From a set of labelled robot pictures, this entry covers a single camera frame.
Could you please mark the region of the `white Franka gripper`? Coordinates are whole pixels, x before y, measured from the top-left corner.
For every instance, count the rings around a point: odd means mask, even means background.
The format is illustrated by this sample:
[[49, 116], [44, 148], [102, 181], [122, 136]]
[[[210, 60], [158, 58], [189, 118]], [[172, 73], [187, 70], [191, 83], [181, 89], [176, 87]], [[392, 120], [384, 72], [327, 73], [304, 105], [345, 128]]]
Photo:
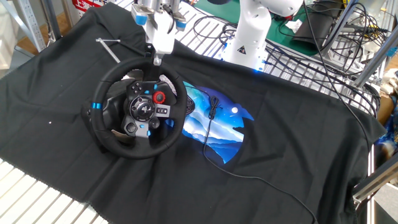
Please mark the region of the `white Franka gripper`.
[[161, 66], [162, 55], [171, 54], [174, 49], [174, 20], [166, 12], [155, 12], [148, 16], [144, 30], [147, 36], [144, 56], [153, 57], [153, 64]]

